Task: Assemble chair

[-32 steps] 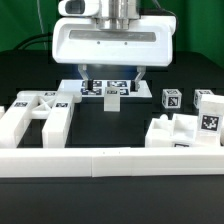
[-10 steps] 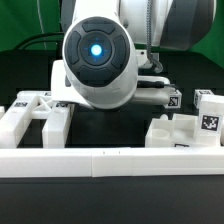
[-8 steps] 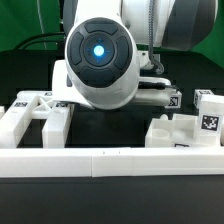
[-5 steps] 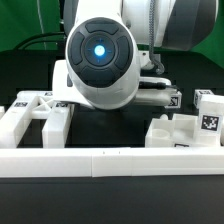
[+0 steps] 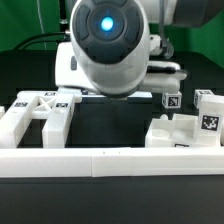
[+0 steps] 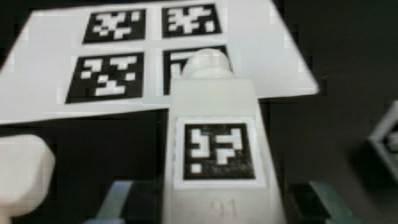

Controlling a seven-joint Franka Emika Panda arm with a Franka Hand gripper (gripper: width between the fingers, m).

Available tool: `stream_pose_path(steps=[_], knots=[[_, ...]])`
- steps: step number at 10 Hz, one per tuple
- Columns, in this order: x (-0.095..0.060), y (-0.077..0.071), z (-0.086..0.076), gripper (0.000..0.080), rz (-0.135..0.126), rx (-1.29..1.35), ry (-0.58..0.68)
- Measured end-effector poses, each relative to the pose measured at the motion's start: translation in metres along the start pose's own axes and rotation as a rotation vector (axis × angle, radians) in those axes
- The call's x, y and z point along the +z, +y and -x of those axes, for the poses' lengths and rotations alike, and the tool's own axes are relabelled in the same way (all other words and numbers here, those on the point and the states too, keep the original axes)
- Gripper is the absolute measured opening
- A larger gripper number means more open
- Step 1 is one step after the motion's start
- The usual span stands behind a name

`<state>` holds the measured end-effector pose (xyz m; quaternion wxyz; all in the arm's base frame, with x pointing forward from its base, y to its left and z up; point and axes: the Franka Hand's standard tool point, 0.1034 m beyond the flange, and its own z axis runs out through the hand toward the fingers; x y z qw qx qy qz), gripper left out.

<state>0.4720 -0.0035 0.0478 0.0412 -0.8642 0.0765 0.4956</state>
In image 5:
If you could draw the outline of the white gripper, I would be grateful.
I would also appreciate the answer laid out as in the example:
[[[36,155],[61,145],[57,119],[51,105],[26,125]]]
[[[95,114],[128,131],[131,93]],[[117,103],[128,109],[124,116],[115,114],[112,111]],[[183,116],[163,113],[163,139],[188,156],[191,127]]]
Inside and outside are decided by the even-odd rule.
[[[86,89],[103,95],[131,95],[140,90],[175,94],[187,72],[174,62],[126,58],[106,65],[76,56],[70,42],[58,46],[55,83],[58,87]]]

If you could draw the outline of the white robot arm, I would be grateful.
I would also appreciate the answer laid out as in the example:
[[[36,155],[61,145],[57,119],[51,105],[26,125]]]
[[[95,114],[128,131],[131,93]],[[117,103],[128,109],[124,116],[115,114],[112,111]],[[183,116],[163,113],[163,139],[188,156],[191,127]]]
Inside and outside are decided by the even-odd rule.
[[[224,0],[77,0],[55,83],[111,98],[176,93],[187,72],[169,61],[174,49],[164,27],[200,27],[223,10]]]

